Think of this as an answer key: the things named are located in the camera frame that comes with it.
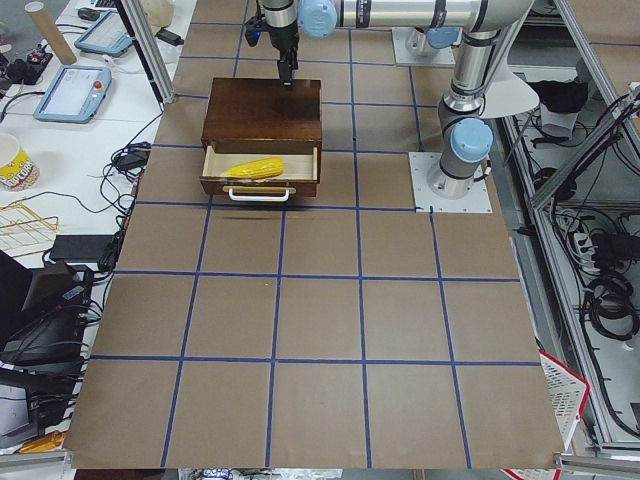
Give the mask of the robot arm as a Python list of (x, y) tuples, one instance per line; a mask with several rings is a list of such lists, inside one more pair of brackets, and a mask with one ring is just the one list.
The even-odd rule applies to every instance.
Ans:
[(286, 87), (298, 68), (301, 33), (322, 39), (338, 27), (405, 27), (406, 51), (424, 58), (458, 44), (450, 87), (438, 106), (444, 149), (428, 174), (430, 189), (454, 200), (478, 181), (476, 169), (488, 157), (493, 134), (481, 118), (486, 93), (531, 6), (529, 1), (492, 0), (262, 0), (244, 28), (249, 45), (255, 45), (262, 33), (269, 35)]

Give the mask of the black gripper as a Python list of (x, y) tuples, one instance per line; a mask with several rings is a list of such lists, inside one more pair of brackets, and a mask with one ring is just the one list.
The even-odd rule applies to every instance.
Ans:
[(299, 32), (297, 21), (294, 20), (284, 27), (268, 25), (267, 30), (272, 46), (280, 53), (280, 58), (277, 61), (280, 82), (285, 88), (291, 89), (294, 72), (298, 69)]

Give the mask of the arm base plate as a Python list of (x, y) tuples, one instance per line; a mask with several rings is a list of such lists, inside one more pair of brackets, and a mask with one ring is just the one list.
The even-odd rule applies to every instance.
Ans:
[(439, 152), (410, 152), (409, 164), (415, 209), (421, 213), (491, 214), (492, 205), (482, 168), (457, 180), (440, 169)]
[(452, 68), (455, 65), (452, 47), (459, 43), (460, 36), (459, 27), (393, 27), (395, 64)]

